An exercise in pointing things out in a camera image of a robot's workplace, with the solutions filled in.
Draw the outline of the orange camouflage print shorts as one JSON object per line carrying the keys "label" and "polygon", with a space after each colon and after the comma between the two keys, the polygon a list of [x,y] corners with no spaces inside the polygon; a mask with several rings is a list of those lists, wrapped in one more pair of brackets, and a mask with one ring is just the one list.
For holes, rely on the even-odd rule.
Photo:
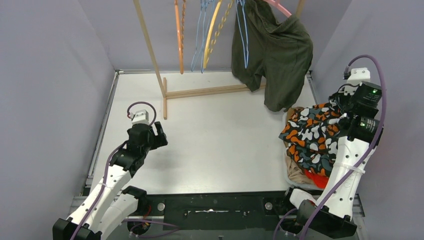
{"label": "orange camouflage print shorts", "polygon": [[308,177],[328,180],[338,151],[340,108],[330,102],[290,108],[279,138]]}

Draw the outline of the red orange shorts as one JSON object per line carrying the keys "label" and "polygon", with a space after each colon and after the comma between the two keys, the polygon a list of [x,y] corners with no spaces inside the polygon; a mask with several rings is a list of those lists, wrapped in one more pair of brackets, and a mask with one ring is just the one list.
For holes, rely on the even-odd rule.
{"label": "red orange shorts", "polygon": [[311,170],[303,170],[306,177],[312,180],[312,182],[320,189],[324,189],[329,181],[329,178],[324,175],[317,174]]}

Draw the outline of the beige shorts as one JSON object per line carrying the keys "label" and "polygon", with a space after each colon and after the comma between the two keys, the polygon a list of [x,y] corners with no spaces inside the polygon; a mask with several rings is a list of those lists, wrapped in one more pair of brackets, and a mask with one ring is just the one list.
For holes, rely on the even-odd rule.
{"label": "beige shorts", "polygon": [[314,185],[314,182],[308,178],[303,170],[289,157],[285,156],[287,177],[296,184]]}

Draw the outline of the cream wooden hanger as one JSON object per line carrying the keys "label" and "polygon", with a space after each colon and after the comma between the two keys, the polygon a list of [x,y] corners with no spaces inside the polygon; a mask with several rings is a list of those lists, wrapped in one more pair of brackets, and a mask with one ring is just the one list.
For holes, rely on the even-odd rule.
{"label": "cream wooden hanger", "polygon": [[202,59],[202,71],[204,71],[209,63],[209,59],[210,59],[210,55],[213,52],[213,47],[215,46],[216,42],[217,42],[217,38],[219,37],[221,30],[224,26],[224,24],[226,23],[227,17],[230,14],[230,11],[233,7],[234,4],[234,0],[230,0],[225,11],[224,14],[221,18],[221,20],[218,22],[217,28],[215,29],[215,24],[217,22],[217,17],[218,17],[218,13],[220,12],[221,9],[221,5],[223,4],[222,0],[216,0],[215,1],[215,5],[214,5],[214,9],[212,11],[211,14],[211,18],[209,21],[209,27],[208,27],[208,31],[207,31],[207,35],[206,35],[206,40],[205,40],[205,44],[204,44],[204,52],[203,52],[203,59]]}

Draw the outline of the white plastic basket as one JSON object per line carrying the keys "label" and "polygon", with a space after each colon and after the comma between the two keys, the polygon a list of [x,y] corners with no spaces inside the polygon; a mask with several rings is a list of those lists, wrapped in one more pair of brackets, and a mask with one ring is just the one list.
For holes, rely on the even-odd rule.
{"label": "white plastic basket", "polygon": [[[319,111],[307,108],[300,113],[298,122],[289,121],[285,123],[286,115],[283,118],[284,128],[279,134],[279,139],[283,141],[285,156],[290,157],[304,172],[313,171],[321,176],[329,178],[330,171],[323,167],[323,157],[327,153],[325,145],[325,135],[320,130],[325,115]],[[305,189],[322,189],[315,184],[299,184],[288,179],[287,166],[284,157],[285,179],[292,185]]]}

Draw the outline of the wooden clothes hanger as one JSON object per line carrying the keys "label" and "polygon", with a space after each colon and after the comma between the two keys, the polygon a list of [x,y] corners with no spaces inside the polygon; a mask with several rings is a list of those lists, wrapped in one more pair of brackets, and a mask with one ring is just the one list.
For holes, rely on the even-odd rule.
{"label": "wooden clothes hanger", "polygon": [[179,71],[181,75],[184,73],[184,30],[185,30],[186,6],[187,6],[186,0],[182,1],[181,9],[179,5],[179,1],[178,0],[174,1],[176,34],[177,34],[177,44],[178,44],[178,61],[179,61]]}

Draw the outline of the light blue wire hanger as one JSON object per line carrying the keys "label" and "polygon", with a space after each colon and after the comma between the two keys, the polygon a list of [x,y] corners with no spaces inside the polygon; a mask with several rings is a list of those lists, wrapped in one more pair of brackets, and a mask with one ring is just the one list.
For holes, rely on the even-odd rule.
{"label": "light blue wire hanger", "polygon": [[194,54],[190,64],[191,72],[194,72],[200,58],[204,53],[204,39],[205,39],[205,22],[207,15],[207,8],[210,4],[209,0],[200,0],[200,9],[196,25],[196,34],[195,34],[195,48]]}

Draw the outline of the olive brown shorts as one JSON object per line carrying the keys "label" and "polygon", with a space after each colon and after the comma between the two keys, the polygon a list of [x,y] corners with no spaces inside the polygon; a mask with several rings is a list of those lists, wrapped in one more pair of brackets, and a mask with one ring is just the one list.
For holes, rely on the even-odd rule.
{"label": "olive brown shorts", "polygon": [[288,124],[289,121],[295,122],[297,123],[300,118],[301,118],[301,112],[304,110],[304,107],[301,106],[297,106],[297,107],[291,107],[287,112],[286,112],[286,117],[285,117],[285,123]]}

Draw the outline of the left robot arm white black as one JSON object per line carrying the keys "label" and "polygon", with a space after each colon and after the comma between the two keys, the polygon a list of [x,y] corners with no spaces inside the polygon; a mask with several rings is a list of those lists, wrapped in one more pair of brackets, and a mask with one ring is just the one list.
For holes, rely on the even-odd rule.
{"label": "left robot arm white black", "polygon": [[103,240],[130,214],[148,207],[147,192],[127,186],[145,163],[149,151],[168,144],[162,125],[143,121],[127,130],[128,140],[112,151],[104,174],[84,202],[52,227],[55,240]]}

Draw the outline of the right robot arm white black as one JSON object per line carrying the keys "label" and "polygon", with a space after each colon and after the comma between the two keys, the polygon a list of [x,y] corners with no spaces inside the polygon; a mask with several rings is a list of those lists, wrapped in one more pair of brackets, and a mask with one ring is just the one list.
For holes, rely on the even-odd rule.
{"label": "right robot arm white black", "polygon": [[296,212],[296,222],[332,239],[350,237],[356,191],[377,147],[383,124],[376,119],[382,88],[363,81],[347,83],[327,103],[295,109],[280,138],[287,155],[308,176],[324,180],[322,193],[291,187],[282,209]]}

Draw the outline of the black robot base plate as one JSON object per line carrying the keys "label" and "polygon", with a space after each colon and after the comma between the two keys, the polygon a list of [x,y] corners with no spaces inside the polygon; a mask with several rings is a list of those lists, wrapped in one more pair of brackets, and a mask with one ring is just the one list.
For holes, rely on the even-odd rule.
{"label": "black robot base plate", "polygon": [[285,191],[148,194],[124,222],[131,240],[295,240]]}

